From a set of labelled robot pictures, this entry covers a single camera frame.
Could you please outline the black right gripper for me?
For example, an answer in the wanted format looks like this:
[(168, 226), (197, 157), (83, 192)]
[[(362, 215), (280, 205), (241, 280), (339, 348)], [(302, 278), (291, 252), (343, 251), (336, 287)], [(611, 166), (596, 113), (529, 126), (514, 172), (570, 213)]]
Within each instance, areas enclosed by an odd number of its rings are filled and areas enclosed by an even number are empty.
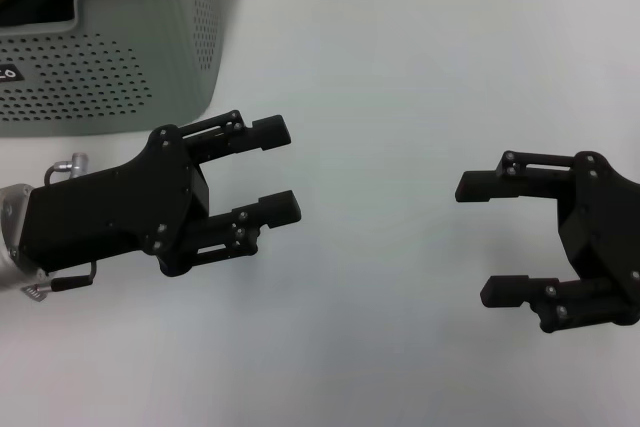
[(569, 191), (558, 203), (559, 234), (579, 280), (492, 276), (480, 292), (482, 304), (527, 303), (545, 333), (639, 322), (640, 183), (621, 176), (604, 156), (505, 151), (493, 171), (465, 171), (455, 200), (560, 199)]

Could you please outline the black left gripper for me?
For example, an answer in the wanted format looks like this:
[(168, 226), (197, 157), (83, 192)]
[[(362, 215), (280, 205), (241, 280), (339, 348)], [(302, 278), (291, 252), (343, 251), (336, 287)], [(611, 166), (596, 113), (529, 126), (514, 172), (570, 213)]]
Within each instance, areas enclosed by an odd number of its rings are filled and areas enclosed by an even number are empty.
[(142, 251), (160, 255), (184, 233), (184, 267), (253, 256), (261, 228), (301, 220), (292, 191), (208, 217), (209, 189), (178, 127), (155, 129), (129, 162), (31, 192), (19, 251), (47, 273)]

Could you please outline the grey-green perforated storage box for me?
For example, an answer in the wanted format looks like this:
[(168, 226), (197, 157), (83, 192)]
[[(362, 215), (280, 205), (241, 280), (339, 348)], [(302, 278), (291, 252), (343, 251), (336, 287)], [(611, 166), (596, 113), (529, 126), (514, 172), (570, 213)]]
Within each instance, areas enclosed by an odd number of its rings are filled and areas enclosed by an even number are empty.
[(190, 122), (221, 45), (219, 0), (45, 0), (0, 23), (0, 137)]

